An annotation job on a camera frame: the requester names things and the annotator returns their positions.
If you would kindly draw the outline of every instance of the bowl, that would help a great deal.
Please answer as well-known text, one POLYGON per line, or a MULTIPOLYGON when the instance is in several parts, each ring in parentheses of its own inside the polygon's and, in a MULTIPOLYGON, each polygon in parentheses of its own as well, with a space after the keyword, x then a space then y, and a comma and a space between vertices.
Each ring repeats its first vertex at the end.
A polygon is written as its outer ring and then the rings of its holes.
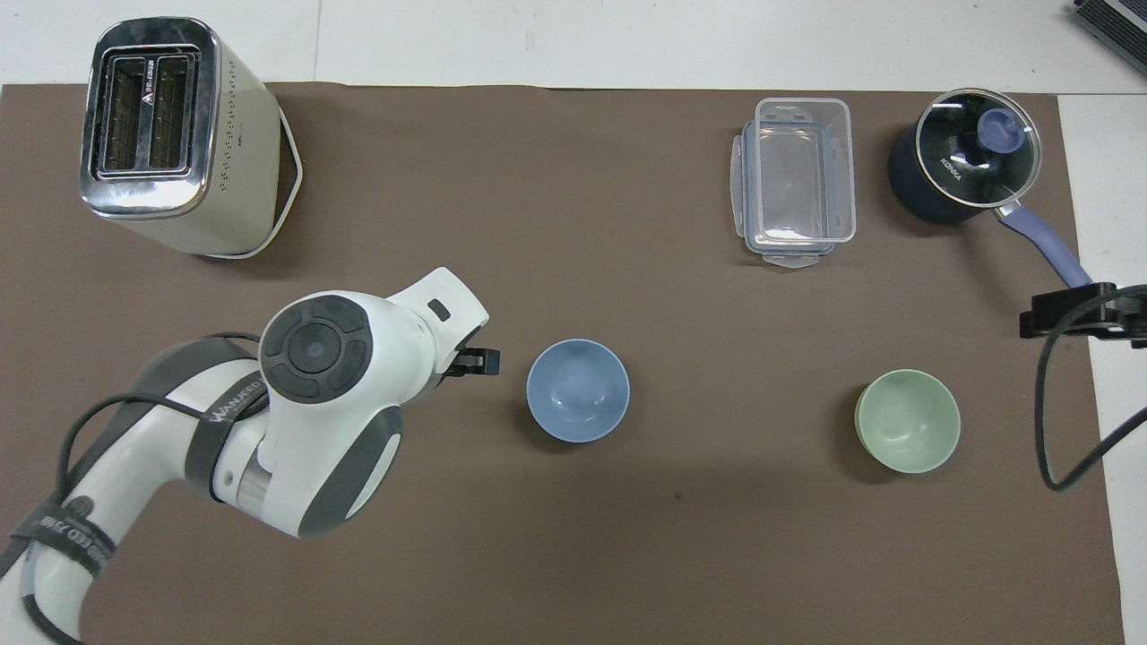
POLYGON ((630 378, 606 345, 569 339, 549 345, 533 362, 525 401, 552 436, 586 443, 608 435, 625 417, 630 378))
POLYGON ((881 464, 902 473, 927 473, 955 451, 960 409, 936 376, 896 370, 865 388, 856 427, 860 443, 881 464))

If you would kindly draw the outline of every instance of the brown table surface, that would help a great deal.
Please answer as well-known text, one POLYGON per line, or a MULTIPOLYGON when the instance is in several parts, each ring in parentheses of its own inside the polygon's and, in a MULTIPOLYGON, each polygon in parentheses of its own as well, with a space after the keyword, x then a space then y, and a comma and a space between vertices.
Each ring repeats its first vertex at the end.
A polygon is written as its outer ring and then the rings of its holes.
MULTIPOLYGON (((1117 643, 1102 474, 1054 495, 1032 450, 1040 344, 1016 317, 1059 287, 990 216, 915 220, 887 185, 933 94, 852 110, 859 226, 789 272, 733 232, 728 151, 765 96, 803 92, 282 84, 306 178, 242 262, 180 255, 78 197, 80 86, 0 102, 0 526, 52 485, 79 412, 155 352, 258 332, 307 293, 389 295, 438 265, 492 319, 498 378, 406 411, 379 495, 296 541, 165 487, 85 605, 92 643, 1117 643), (525 406, 533 358, 612 348, 629 414, 582 446, 525 406), (897 367, 943 380, 952 459, 897 475, 852 409, 897 367)), ((1074 243, 1053 96, 1019 95, 1045 164, 1025 200, 1074 243)), ((1053 460, 1097 436, 1086 343, 1051 386, 1053 460)))

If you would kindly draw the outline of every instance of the circular button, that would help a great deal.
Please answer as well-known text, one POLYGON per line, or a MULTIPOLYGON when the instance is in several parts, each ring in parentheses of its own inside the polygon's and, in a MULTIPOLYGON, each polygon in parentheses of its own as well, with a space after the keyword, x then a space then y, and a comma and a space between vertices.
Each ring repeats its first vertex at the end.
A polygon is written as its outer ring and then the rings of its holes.
POLYGON ((290 337, 287 356, 299 372, 317 374, 338 360, 338 333, 321 322, 303 325, 290 337))

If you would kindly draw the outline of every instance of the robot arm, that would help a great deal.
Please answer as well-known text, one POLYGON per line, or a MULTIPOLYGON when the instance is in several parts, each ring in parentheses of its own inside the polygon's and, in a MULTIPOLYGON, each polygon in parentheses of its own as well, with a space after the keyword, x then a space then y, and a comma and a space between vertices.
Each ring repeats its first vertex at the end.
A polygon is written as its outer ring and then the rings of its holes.
MULTIPOLYGON (((186 480, 289 535, 330 530, 385 476, 401 405, 447 375, 498 373, 497 351, 465 347, 487 320, 438 269, 390 298, 325 292, 291 303, 267 325, 258 359, 224 339, 173 348, 132 391, 202 414, 124 404, 77 461, 62 507, 40 507, 22 527, 73 543, 95 530, 114 549, 156 489, 186 480)), ((110 557, 96 542, 80 546, 99 557, 77 559, 14 538, 0 558, 0 644, 76 643, 84 596, 110 557)))

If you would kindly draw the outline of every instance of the blue bowl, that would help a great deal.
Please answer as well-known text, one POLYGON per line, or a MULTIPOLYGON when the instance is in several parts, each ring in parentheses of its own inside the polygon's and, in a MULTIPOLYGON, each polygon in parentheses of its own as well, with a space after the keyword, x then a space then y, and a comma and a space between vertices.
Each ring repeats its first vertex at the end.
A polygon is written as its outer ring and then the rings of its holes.
POLYGON ((608 435, 630 405, 630 376, 606 345, 569 339, 538 356, 525 381, 525 401, 544 430, 570 443, 608 435))

